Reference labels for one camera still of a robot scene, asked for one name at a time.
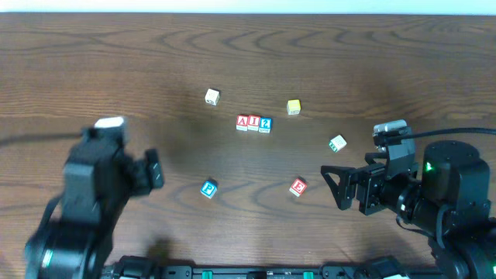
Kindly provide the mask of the blue number 2 block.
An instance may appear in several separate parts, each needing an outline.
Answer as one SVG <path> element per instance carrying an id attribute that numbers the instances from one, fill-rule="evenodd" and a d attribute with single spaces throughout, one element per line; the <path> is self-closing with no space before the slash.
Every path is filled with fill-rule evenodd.
<path id="1" fill-rule="evenodd" d="M 261 118 L 259 123 L 260 133 L 270 133 L 272 129 L 272 119 L 271 118 Z"/>

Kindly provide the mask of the red letter A block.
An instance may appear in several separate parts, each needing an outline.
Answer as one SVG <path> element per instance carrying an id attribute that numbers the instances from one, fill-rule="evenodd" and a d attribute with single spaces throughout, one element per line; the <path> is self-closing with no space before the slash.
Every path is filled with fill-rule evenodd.
<path id="1" fill-rule="evenodd" d="M 238 115 L 236 117 L 236 129 L 240 131 L 248 130 L 248 115 Z"/>

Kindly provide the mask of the red letter I block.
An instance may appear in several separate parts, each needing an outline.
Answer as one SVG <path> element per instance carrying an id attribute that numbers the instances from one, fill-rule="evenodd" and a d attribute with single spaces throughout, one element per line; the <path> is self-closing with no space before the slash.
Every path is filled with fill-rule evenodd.
<path id="1" fill-rule="evenodd" d="M 247 123 L 248 130 L 258 131 L 260 127 L 260 119 L 261 117 L 258 115 L 249 115 Z"/>

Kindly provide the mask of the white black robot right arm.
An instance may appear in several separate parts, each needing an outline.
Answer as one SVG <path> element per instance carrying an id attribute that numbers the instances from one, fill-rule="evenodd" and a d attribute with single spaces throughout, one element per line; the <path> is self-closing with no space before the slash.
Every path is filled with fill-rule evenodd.
<path id="1" fill-rule="evenodd" d="M 339 209 L 359 202 L 364 215 L 385 209 L 428 238 L 436 265 L 448 278 L 495 276 L 495 220 L 487 197 L 490 170 L 468 143 L 429 144 L 415 161 L 415 144 L 403 139 L 368 153 L 365 167 L 323 166 L 321 174 Z"/>

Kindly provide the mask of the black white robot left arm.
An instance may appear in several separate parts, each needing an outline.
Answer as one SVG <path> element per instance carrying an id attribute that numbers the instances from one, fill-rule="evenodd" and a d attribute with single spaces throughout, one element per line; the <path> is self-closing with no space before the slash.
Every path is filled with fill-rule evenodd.
<path id="1" fill-rule="evenodd" d="M 128 200 L 163 186 L 157 150 L 134 160 L 120 139 L 82 140 L 64 166 L 63 193 L 47 204 L 26 243 L 26 277 L 98 278 Z"/>

